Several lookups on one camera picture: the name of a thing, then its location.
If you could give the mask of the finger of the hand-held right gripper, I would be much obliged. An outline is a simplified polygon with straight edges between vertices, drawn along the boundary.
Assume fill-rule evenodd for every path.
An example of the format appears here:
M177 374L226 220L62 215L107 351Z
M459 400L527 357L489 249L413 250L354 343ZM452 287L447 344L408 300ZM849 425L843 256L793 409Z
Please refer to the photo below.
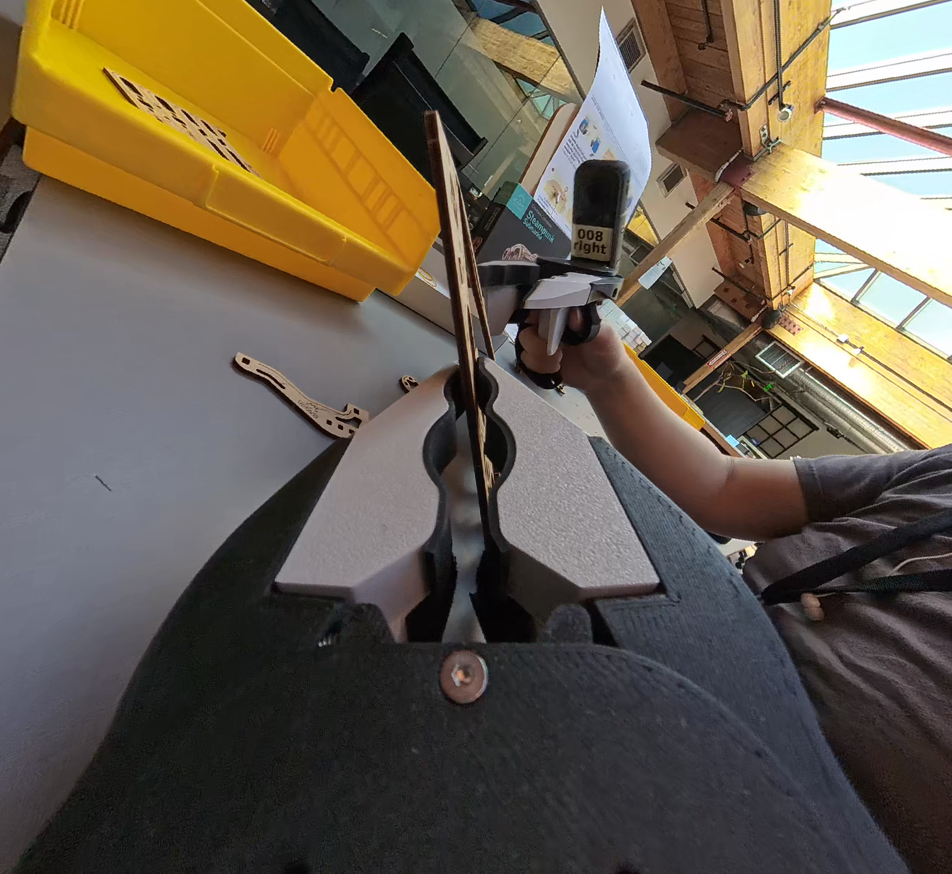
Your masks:
M490 261L477 266L487 327L504 329L521 301L521 262Z
M615 300L624 279L621 276L550 276L532 286L521 306L526 310L582 308Z

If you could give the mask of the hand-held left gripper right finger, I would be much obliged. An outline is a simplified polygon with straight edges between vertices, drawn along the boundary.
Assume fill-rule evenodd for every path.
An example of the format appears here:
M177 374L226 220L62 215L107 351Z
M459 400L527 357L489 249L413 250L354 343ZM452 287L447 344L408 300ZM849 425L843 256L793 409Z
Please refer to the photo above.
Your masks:
M659 575L589 435L480 360L480 626L535 638L560 606L640 598Z

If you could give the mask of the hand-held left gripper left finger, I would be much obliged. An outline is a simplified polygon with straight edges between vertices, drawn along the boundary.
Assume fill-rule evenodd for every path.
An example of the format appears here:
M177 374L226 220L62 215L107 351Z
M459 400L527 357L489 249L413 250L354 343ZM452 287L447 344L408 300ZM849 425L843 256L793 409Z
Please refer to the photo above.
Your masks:
M376 606L397 641L439 639L455 584L444 472L457 452L457 372L439 370L359 428L277 592Z

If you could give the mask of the plywood parts sheet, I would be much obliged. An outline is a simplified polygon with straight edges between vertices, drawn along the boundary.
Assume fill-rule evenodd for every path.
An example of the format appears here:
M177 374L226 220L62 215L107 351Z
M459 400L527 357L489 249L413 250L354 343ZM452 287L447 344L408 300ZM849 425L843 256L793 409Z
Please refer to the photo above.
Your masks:
M227 133L220 127L108 67L103 68L103 73L131 105L148 113L161 124L179 131L193 142L208 147L233 166L259 176L257 170L238 152Z
M485 419L479 403L479 349L473 328L473 314L477 315L484 342L491 345L491 338L475 271L466 205L446 130L436 110L429 109L423 113L423 128L439 212L440 239L457 343L459 392L470 437L482 532L488 539L489 492L494 470L485 453Z

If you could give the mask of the nested yellow plastic bins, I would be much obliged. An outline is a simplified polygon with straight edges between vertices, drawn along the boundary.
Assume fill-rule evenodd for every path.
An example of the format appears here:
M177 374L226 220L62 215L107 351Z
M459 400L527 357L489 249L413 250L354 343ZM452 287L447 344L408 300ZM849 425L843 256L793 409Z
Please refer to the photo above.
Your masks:
M104 67L220 127L259 176ZM32 169L357 302L401 293L439 232L427 180L244 0L29 0L12 112Z

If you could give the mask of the person's right forearm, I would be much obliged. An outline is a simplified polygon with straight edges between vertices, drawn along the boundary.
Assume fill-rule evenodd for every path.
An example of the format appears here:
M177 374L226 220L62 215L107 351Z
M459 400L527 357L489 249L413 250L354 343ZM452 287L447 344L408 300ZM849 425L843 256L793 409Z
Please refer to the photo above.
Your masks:
M703 530L764 542L806 526L793 462L722 454L660 400L632 362L586 393L615 450Z

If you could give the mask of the dark model kit box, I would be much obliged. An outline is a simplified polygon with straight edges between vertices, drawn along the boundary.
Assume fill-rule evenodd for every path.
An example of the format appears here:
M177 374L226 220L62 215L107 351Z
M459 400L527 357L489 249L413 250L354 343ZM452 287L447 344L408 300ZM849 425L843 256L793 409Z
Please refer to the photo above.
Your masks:
M571 256L569 235L514 182L500 187L471 238L478 264L535 258L568 261Z

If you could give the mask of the person's right hand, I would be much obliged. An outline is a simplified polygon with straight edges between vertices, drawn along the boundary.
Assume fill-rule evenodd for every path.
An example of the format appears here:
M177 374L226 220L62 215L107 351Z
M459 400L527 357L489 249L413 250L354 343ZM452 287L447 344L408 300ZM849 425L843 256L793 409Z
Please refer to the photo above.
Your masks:
M521 362L531 372L555 377L583 392L590 404L635 404L651 397L644 377L628 357L625 347L611 327L603 326L588 343L562 344L547 354L546 342L530 324L519 333Z

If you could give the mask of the printed instruction poster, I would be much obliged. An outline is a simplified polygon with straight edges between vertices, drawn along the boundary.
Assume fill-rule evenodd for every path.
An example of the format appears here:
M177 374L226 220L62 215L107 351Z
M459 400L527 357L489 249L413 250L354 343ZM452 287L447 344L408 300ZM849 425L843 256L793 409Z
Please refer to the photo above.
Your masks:
M624 206L627 224L651 172L649 126L604 11L599 58L589 93L546 165L533 200L570 235L577 169L586 161L617 161L630 171Z

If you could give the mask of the curved wooden part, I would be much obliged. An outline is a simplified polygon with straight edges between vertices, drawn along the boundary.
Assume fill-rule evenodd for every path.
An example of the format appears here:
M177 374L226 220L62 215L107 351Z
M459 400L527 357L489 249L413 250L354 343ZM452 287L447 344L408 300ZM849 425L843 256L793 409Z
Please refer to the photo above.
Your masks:
M336 409L312 399L281 372L244 353L237 353L233 362L244 374L266 382L311 424L332 439L351 439L359 428L370 421L369 413L353 404Z

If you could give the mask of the single yellow plastic bin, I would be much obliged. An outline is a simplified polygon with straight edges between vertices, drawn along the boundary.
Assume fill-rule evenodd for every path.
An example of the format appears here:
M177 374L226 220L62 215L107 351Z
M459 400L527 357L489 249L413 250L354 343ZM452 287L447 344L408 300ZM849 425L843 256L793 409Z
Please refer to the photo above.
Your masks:
M685 421L692 428L702 431L706 424L706 419L697 409L697 406L663 380L653 368L639 357L632 347L625 342L623 345L627 356L631 359L636 369L641 373L651 390L662 403L675 413L679 419Z

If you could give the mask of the black office chair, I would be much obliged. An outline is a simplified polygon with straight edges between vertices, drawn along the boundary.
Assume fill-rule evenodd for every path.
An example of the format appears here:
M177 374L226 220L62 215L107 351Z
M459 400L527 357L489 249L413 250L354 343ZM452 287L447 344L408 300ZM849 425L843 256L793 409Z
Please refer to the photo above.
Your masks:
M470 163L487 144L424 66L405 33L391 43L351 98L427 181L431 168L425 112L440 114L457 168Z

